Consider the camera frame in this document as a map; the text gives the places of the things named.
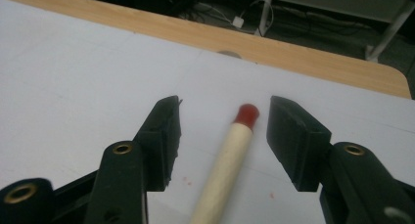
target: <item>marker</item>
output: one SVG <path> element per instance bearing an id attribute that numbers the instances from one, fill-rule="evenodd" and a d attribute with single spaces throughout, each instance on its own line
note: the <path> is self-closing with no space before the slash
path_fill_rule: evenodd
<path id="1" fill-rule="evenodd" d="M 219 222 L 241 170 L 258 116 L 259 111 L 254 105 L 245 104 L 239 108 L 205 183 L 190 224 Z"/>

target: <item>floor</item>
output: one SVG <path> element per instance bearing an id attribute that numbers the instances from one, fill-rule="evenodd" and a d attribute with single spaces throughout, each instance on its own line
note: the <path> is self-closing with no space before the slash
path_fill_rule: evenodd
<path id="1" fill-rule="evenodd" d="M 238 10 L 224 3 L 200 0 L 180 18 L 253 33 L 263 6 L 261 1 L 256 4 Z M 264 35 L 267 38 L 364 60 L 365 46 L 376 44 L 381 37 L 381 31 L 350 18 L 339 20 L 275 4 L 273 23 Z M 244 25 L 236 28 L 231 22 L 241 15 Z M 415 41 L 397 35 L 379 57 L 379 63 L 401 71 L 407 77 L 412 99 L 415 99 Z"/>

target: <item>white tabletop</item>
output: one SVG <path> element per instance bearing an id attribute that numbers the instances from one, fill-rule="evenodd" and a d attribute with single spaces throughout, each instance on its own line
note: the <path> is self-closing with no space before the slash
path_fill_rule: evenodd
<path id="1" fill-rule="evenodd" d="M 131 140 L 157 100 L 178 95 L 172 181 L 149 193 L 151 223 L 186 223 L 238 107 L 260 110 L 222 223 L 323 223 L 269 149 L 270 98 L 297 101 L 333 133 L 372 150 L 415 185 L 415 104 L 342 84 L 0 0 L 0 187 L 44 177 L 61 187 Z"/>

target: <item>white plug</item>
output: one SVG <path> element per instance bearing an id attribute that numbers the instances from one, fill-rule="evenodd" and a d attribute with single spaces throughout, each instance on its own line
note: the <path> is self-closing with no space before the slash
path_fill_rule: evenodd
<path id="1" fill-rule="evenodd" d="M 235 17 L 234 18 L 234 21 L 232 21 L 232 25 L 234 25 L 234 26 L 236 26 L 238 28 L 241 28 L 242 25 L 244 25 L 244 19 L 239 18 L 239 17 Z"/>

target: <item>red tip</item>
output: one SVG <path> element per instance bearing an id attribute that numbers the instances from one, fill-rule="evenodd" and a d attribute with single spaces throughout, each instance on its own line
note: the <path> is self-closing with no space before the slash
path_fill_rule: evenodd
<path id="1" fill-rule="evenodd" d="M 242 123 L 253 130 L 256 119 L 259 117 L 259 110 L 251 104 L 242 105 L 234 123 Z"/>

